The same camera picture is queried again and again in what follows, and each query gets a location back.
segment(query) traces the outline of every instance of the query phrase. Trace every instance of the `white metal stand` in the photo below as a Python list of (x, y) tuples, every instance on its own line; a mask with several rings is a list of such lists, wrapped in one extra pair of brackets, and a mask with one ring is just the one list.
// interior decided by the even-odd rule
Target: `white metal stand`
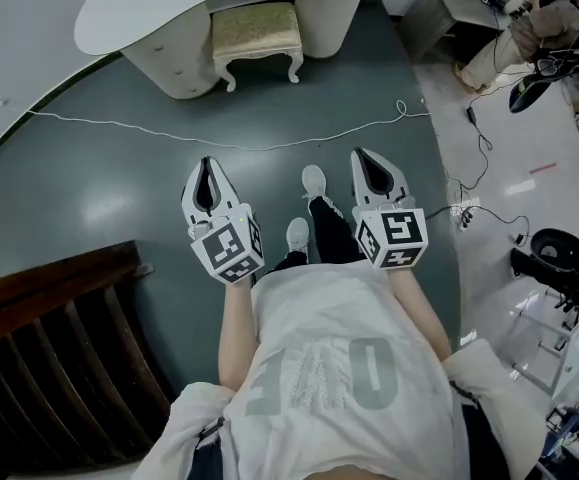
[(550, 323), (544, 322), (538, 318), (528, 315), (524, 310), (518, 315), (519, 318), (524, 318), (528, 322), (534, 325), (538, 325), (543, 329), (546, 329), (562, 338), (567, 340), (567, 344), (561, 352), (555, 350), (552, 347), (546, 346), (542, 341), (538, 343), (538, 346), (556, 357), (560, 360), (558, 364), (558, 369), (556, 374), (552, 378), (551, 382), (547, 384), (542, 379), (539, 379), (535, 375), (525, 371), (522, 367), (514, 364), (513, 367), (517, 372), (525, 377), (529, 382), (537, 386), (539, 389), (547, 393), (551, 398), (557, 396), (566, 386), (569, 384), (571, 379), (579, 372), (579, 323), (574, 327), (574, 329), (569, 332), (560, 327), (556, 327)]

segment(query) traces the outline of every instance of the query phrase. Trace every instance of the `wooden stool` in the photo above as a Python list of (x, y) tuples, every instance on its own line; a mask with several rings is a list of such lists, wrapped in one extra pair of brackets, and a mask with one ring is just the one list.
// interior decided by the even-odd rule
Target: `wooden stool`
[(216, 73), (236, 88), (227, 70), (234, 59), (260, 59), (284, 53), (291, 57), (289, 80), (298, 83), (296, 71), (302, 65), (302, 42), (296, 12), (290, 3), (247, 5), (213, 15), (213, 61)]

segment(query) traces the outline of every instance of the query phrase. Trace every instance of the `wire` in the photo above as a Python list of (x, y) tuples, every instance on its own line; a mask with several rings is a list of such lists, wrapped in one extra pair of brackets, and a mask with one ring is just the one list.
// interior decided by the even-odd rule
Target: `wire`
[[(500, 89), (504, 89), (505, 87), (509, 87), (511, 85), (514, 85), (518, 82), (518, 80), (515, 80), (509, 84), (505, 84), (505, 85), (501, 85), (499, 87), (496, 87), (493, 91), (488, 92), (488, 93), (483, 93), (483, 94), (479, 94), (478, 96), (476, 96), (474, 99), (472, 99), (469, 102), (469, 106), (467, 107), (468, 109), (473, 109), (473, 103), (480, 99), (480, 98), (484, 98), (485, 96), (491, 96), (493, 93), (499, 91)], [(480, 180), (482, 180), (482, 178), (484, 177), (484, 175), (487, 173), (487, 171), (489, 170), (489, 158), (487, 158), (487, 154), (484, 152), (484, 150), (482, 149), (482, 144), (485, 144), (485, 147), (487, 148), (487, 151), (493, 151), (493, 144), (491, 143), (491, 141), (489, 139), (487, 139), (487, 137), (485, 136), (484, 133), (482, 133), (482, 131), (480, 130), (480, 128), (478, 128), (478, 125), (475, 122), (471, 122), (471, 124), (473, 125), (473, 127), (476, 129), (476, 131), (478, 132), (478, 151), (480, 151), (480, 154), (484, 157), (485, 159), (485, 168), (482, 170), (482, 173), (476, 178), (476, 181), (473, 185), (468, 186), (465, 185), (461, 180), (459, 180), (458, 178), (455, 178), (453, 176), (449, 176), (449, 173), (446, 171), (445, 169), (445, 173), (447, 174), (447, 177), (449, 179), (452, 179), (454, 181), (458, 182), (458, 186), (460, 189), (460, 204), (462, 204), (462, 202), (464, 201), (464, 195), (465, 193), (468, 194), (469, 190), (473, 190), (478, 186), (478, 183), (480, 183)]]
[(502, 222), (503, 224), (511, 225), (511, 224), (513, 224), (514, 222), (517, 222), (517, 221), (520, 220), (520, 219), (524, 219), (525, 222), (527, 223), (527, 232), (520, 235), (520, 236), (523, 236), (523, 237), (525, 238), (524, 242), (518, 244), (520, 247), (522, 247), (524, 244), (527, 243), (527, 238), (528, 238), (528, 237), (533, 236), (533, 235), (531, 234), (531, 223), (529, 222), (529, 217), (527, 217), (526, 215), (518, 215), (515, 219), (506, 220), (506, 219), (503, 219), (502, 217), (500, 217), (500, 215), (498, 215), (496, 212), (490, 210), (489, 208), (485, 208), (484, 206), (480, 206), (480, 205), (476, 205), (476, 204), (474, 204), (474, 205), (469, 205), (469, 206), (467, 206), (467, 207), (465, 207), (465, 208), (463, 208), (461, 205), (457, 205), (457, 204), (452, 204), (452, 205), (448, 205), (448, 206), (443, 206), (442, 208), (436, 210), (435, 212), (433, 212), (433, 213), (425, 216), (425, 220), (431, 220), (431, 219), (433, 219), (434, 217), (440, 215), (442, 212), (444, 212), (444, 211), (446, 211), (446, 210), (450, 210), (450, 209), (454, 209), (454, 210), (460, 211), (461, 216), (462, 216), (462, 215), (465, 214), (465, 212), (468, 212), (469, 210), (472, 210), (472, 209), (474, 209), (474, 208), (477, 208), (478, 210), (484, 210), (484, 211), (486, 211), (487, 213), (493, 215), (496, 219), (498, 219), (498, 220), (499, 220), (500, 222)]
[(120, 126), (122, 128), (130, 128), (130, 129), (134, 129), (134, 130), (140, 130), (142, 132), (148, 133), (150, 135), (157, 135), (157, 136), (162, 136), (162, 137), (170, 137), (172, 139), (177, 139), (177, 140), (181, 140), (183, 142), (199, 142), (201, 144), (206, 144), (207, 146), (215, 146), (215, 147), (220, 147), (220, 148), (230, 148), (230, 149), (239, 149), (242, 151), (253, 151), (253, 152), (264, 152), (264, 151), (272, 151), (274, 149), (280, 149), (280, 148), (288, 148), (288, 147), (292, 147), (292, 146), (299, 146), (301, 144), (307, 144), (308, 142), (326, 142), (326, 141), (330, 141), (330, 140), (334, 140), (334, 139), (338, 139), (340, 137), (344, 137), (345, 135), (349, 135), (350, 133), (353, 132), (357, 132), (359, 130), (363, 130), (365, 128), (369, 128), (370, 126), (375, 126), (378, 124), (393, 124), (393, 123), (397, 123), (398, 121), (400, 121), (403, 117), (422, 117), (422, 116), (428, 116), (430, 115), (429, 112), (420, 112), (418, 114), (407, 114), (407, 105), (405, 104), (404, 101), (402, 100), (397, 100), (396, 101), (396, 109), (398, 110), (398, 112), (400, 113), (400, 115), (398, 117), (396, 117), (395, 119), (390, 119), (390, 120), (386, 120), (386, 121), (373, 121), (371, 123), (366, 123), (363, 124), (361, 126), (357, 126), (355, 128), (351, 128), (350, 130), (345, 130), (344, 132), (340, 132), (337, 133), (335, 135), (331, 135), (330, 137), (315, 137), (312, 139), (305, 139), (305, 140), (300, 140), (300, 141), (296, 141), (296, 142), (290, 142), (288, 144), (277, 144), (275, 146), (269, 146), (266, 148), (249, 148), (246, 146), (238, 146), (236, 144), (221, 144), (219, 142), (212, 142), (209, 140), (205, 140), (205, 139), (198, 139), (198, 138), (194, 138), (194, 137), (179, 137), (178, 135), (173, 135), (171, 133), (166, 133), (166, 132), (156, 132), (154, 130), (149, 130), (148, 128), (143, 128), (142, 126), (138, 126), (138, 125), (134, 125), (134, 124), (126, 124), (126, 123), (121, 123), (118, 121), (98, 121), (95, 119), (83, 119), (83, 118), (79, 118), (79, 117), (64, 117), (61, 116), (59, 114), (54, 114), (53, 112), (37, 112), (35, 110), (19, 110), (16, 109), (14, 107), (7, 107), (10, 108), (11, 110), (17, 111), (17, 112), (24, 112), (24, 113), (28, 113), (28, 114), (33, 114), (34, 116), (44, 116), (44, 117), (53, 117), (55, 119), (59, 119), (61, 121), (75, 121), (75, 122), (79, 122), (79, 123), (89, 123), (89, 124), (111, 124), (111, 125), (115, 125), (115, 126)]

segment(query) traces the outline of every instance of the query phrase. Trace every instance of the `white jacket sleeve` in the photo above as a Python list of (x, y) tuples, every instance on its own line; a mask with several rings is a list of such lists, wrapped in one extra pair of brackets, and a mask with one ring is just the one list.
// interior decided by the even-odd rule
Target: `white jacket sleeve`
[(545, 416), (527, 402), (485, 340), (474, 341), (442, 365), (450, 381), (478, 397), (511, 480), (526, 478), (542, 453)]
[(204, 382), (189, 384), (171, 405), (160, 439), (144, 458), (132, 480), (180, 480), (191, 471), (198, 435), (222, 416), (234, 392)]

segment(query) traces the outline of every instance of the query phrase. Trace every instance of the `dark green floor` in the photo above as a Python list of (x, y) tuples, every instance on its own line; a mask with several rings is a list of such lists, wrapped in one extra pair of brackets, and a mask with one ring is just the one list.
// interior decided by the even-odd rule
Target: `dark green floor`
[[(342, 50), (306, 59), (300, 83), (288, 57), (235, 63), (238, 88), (219, 84), (192, 101), (169, 98), (125, 59), (58, 97), (65, 116), (117, 120), (182, 136), (260, 147), (328, 136), (396, 116), (397, 99), (423, 112), (407, 55), (379, 3), (362, 4)], [(251, 204), (268, 268), (286, 253), (285, 230), (308, 218), (302, 168), (316, 163), (329, 195), (349, 216), (349, 154), (372, 149), (399, 166), (418, 203), (446, 205), (444, 171), (431, 120), (375, 126), (320, 145), (267, 153), (209, 148), (115, 126), (34, 117), (0, 148), (0, 276), (129, 239), (155, 274), (141, 281), (140, 318), (175, 389), (215, 381), (224, 288), (191, 252), (180, 194), (204, 155), (212, 155)], [(455, 341), (460, 290), (446, 214), (429, 224), (430, 246), (415, 272)]]

